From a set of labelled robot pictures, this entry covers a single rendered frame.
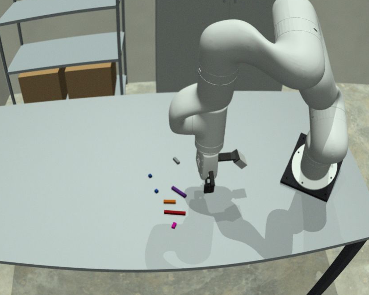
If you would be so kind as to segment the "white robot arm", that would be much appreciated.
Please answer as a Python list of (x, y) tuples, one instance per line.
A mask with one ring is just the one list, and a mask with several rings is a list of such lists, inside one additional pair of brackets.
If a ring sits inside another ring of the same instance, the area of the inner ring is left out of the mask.
[(240, 63), (252, 65), (282, 85), (299, 90), (309, 105), (310, 130), (293, 157), (292, 173), (305, 189), (319, 190), (332, 182), (337, 163), (348, 151), (344, 98), (335, 85), (310, 1), (276, 0), (272, 20), (275, 44), (241, 20), (219, 21), (203, 31), (197, 83), (172, 99), (169, 126), (176, 134), (195, 135), (199, 151), (219, 152)]

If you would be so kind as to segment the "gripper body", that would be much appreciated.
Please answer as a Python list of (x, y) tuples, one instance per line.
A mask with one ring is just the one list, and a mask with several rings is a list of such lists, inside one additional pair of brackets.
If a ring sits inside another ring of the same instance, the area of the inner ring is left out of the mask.
[(205, 154), (197, 149), (196, 162), (199, 175), (202, 180), (206, 180), (209, 175), (209, 171), (213, 171), (214, 178), (217, 177), (219, 152), (214, 154)]

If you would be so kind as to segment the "red rod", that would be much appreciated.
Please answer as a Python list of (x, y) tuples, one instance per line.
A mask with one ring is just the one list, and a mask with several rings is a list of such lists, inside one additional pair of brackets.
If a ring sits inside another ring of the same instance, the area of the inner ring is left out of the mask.
[(164, 214), (170, 214), (170, 215), (182, 215), (185, 216), (184, 211), (171, 211), (171, 210), (164, 210)]

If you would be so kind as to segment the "purple rod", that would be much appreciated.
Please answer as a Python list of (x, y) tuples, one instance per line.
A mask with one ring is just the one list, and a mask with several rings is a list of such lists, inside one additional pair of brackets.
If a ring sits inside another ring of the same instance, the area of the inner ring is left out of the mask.
[(172, 186), (171, 189), (173, 191), (175, 191), (177, 194), (181, 195), (182, 197), (187, 197), (187, 195), (185, 193), (183, 193), (182, 191), (180, 191), (179, 189), (177, 189), (176, 187)]

